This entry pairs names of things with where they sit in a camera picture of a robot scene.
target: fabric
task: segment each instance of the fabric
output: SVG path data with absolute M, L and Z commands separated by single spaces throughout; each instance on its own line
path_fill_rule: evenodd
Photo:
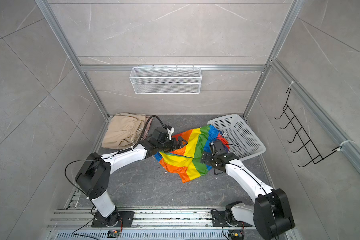
M 188 141 L 185 147 L 170 153 L 157 152 L 155 158 L 168 172 L 178 173 L 183 183 L 206 175 L 212 168 L 200 162 L 204 151 L 211 152 L 210 142 L 219 139 L 229 150 L 228 142 L 212 125 L 191 129 L 173 137 L 178 139 L 180 136 Z
M 104 135 L 102 147 L 111 149 L 126 148 L 137 142 L 148 117 L 145 114 L 117 113 L 111 119 Z

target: beige pants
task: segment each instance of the beige pants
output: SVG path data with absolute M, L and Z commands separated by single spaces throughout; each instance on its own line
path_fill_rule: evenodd
M 145 114 L 117 113 L 111 119 L 108 130 L 104 136 L 102 147 L 111 149 L 126 148 L 137 142 L 148 117 Z M 143 133 L 148 133 L 149 125 Z

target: laundry basket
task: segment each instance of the laundry basket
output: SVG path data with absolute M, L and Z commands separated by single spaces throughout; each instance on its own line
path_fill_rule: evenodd
M 265 152 L 264 144 L 250 129 L 248 124 L 237 114 L 214 118 L 208 121 L 208 124 L 216 127 L 222 131 L 224 135 L 236 141 L 229 138 L 226 139 L 230 144 L 229 152 L 236 154 L 241 161 L 259 156 Z

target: cable tie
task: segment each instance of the cable tie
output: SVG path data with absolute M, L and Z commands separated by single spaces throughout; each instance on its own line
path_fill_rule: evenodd
M 346 142 L 355 142 L 355 141 L 352 141 L 352 140 L 345 140 L 345 141 L 343 141 L 343 142 L 339 145 L 339 147 L 336 148 L 336 151 L 340 151 L 341 148 L 343 147 L 343 144 L 346 143 Z
M 291 84 L 288 86 L 288 88 L 290 88 L 291 85 L 294 84 L 294 83 L 298 83 L 298 82 L 292 81 Z

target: black metal hook rack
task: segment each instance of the black metal hook rack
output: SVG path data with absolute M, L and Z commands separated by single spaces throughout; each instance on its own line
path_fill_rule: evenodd
M 288 118 L 288 120 L 289 120 L 288 124 L 287 124 L 285 127 L 280 127 L 280 129 L 285 129 L 286 127 L 288 127 L 289 124 L 291 124 L 291 125 L 293 126 L 293 129 L 296 131 L 295 136 L 293 137 L 293 140 L 292 140 L 291 142 L 287 140 L 287 142 L 292 143 L 293 141 L 295 141 L 296 136 L 298 136 L 299 139 L 300 139 L 300 141 L 301 141 L 301 143 L 303 144 L 302 147 L 300 147 L 297 151 L 291 151 L 291 152 L 295 153 L 295 152 L 300 151 L 302 148 L 305 148 L 305 150 L 307 151 L 309 157 L 311 158 L 311 160 L 310 160 L 307 164 L 305 164 L 305 165 L 303 165 L 303 166 L 300 166 L 300 165 L 298 165 L 298 166 L 299 166 L 299 167 L 305 167 L 305 166 L 307 166 L 308 164 L 310 164 L 311 162 L 313 162 L 313 164 L 318 164 L 319 162 L 323 161 L 324 159 L 326 159 L 327 157 L 331 156 L 332 154 L 334 154 L 335 152 L 337 152 L 339 149 L 341 149 L 341 146 L 338 146 L 338 147 L 332 149 L 332 150 L 331 150 L 331 153 L 328 154 L 327 156 L 323 157 L 323 156 L 321 155 L 321 153 L 317 150 L 317 147 L 316 147 L 315 144 L 313 143 L 311 137 L 307 134 L 307 132 L 306 132 L 305 129 L 303 128 L 302 124 L 300 123 L 299 119 L 296 117 L 296 115 L 293 113 L 292 109 L 291 109 L 291 108 L 289 107 L 289 105 L 288 105 L 288 99 L 289 99 L 289 95 L 290 95 L 290 93 L 291 93 L 291 89 L 288 88 L 288 90 L 286 91 L 286 93 L 288 93 L 288 97 L 287 97 L 287 100 L 285 101 L 285 104 L 284 104 L 284 107 L 283 107 L 283 113 L 280 115 L 280 117 L 275 118 L 275 119 L 276 119 L 276 120 L 280 119 L 284 114 L 285 114 L 285 116 L 287 116 L 287 118 Z M 289 110 L 291 111 L 291 113 L 293 114 L 293 117 L 292 117 L 292 118 L 290 118 L 290 117 L 288 116 L 288 114 L 286 114 L 285 111 L 286 111 L 287 109 L 289 109 Z M 293 124 L 293 122 L 292 122 L 292 120 L 293 120 L 294 118 L 295 118 L 295 119 L 297 120 L 297 122 L 300 124 L 300 128 L 299 128 L 299 129 L 296 129 L 296 127 L 294 126 L 294 124 Z M 308 137 L 308 139 L 309 139 L 306 143 L 304 143 L 304 141 L 302 140 L 301 136 L 299 135 L 299 132 L 300 132 L 301 130 L 303 130 L 303 131 L 305 132 L 305 134 L 307 135 L 307 137 Z M 309 142 L 312 143 L 313 147 L 316 149 L 316 151 L 317 151 L 317 153 L 318 153 L 318 155 L 317 155 L 316 157 L 313 157 L 313 158 L 312 158 L 311 154 L 309 153 L 309 151 L 308 151 L 308 149 L 307 149 L 307 146 L 306 146 L 306 145 L 307 145 Z M 321 159 L 320 159 L 319 161 L 317 161 L 317 162 L 314 162 L 314 160 L 317 159 L 317 158 L 321 158 Z

